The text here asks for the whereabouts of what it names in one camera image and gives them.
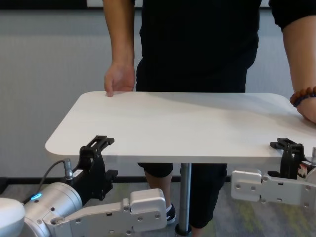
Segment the black shorts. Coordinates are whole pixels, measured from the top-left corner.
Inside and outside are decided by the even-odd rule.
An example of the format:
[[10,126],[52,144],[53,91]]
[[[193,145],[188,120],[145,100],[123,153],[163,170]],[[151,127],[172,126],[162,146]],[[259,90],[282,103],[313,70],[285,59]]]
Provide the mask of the black shorts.
[[[157,92],[245,92],[247,68],[230,65],[212,72],[186,75],[172,69],[161,72],[148,67],[144,60],[137,68],[137,91]],[[140,163],[154,177],[165,177],[171,163]],[[192,164],[189,222],[195,228],[205,227],[213,218],[220,189],[227,176],[227,164]]]

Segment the black shirt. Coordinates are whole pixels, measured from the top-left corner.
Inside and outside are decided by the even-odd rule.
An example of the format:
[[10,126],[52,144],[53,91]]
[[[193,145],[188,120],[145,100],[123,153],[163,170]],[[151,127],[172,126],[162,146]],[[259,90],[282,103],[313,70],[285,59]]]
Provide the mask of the black shirt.
[[[146,77],[247,70],[258,47],[261,0],[144,0],[140,30]],[[316,0],[271,0],[276,23],[316,14]]]

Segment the brown bead bracelet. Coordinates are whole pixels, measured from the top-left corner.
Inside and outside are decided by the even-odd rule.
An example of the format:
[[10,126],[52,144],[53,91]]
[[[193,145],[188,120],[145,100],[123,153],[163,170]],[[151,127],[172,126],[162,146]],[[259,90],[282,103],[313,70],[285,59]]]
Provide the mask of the brown bead bracelet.
[[314,88],[308,87],[307,89],[302,89],[301,91],[294,93],[290,102],[296,108],[303,100],[309,97],[316,97],[316,86]]

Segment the gray wall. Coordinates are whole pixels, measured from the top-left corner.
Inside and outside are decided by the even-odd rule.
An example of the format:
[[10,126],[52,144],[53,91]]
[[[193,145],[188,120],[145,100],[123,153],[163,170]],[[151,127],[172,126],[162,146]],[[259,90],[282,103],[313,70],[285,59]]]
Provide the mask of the gray wall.
[[[141,52],[140,12],[136,14],[135,64]],[[43,175],[52,164],[46,140],[82,93],[103,90],[110,63],[101,11],[0,11],[0,177]],[[266,10],[247,91],[292,93],[281,32]],[[107,168],[118,168],[120,175],[143,174],[137,165]],[[61,167],[52,172],[61,174]]]

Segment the white table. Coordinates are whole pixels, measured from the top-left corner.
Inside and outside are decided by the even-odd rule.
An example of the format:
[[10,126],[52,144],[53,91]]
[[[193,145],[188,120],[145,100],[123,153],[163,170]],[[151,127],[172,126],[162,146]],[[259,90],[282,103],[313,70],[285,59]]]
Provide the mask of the white table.
[[115,139],[107,162],[182,163],[179,228],[188,228],[191,163],[280,164],[278,137],[316,146],[316,125],[288,99],[268,93],[105,92],[83,94],[47,141],[49,156],[78,158],[96,135]]

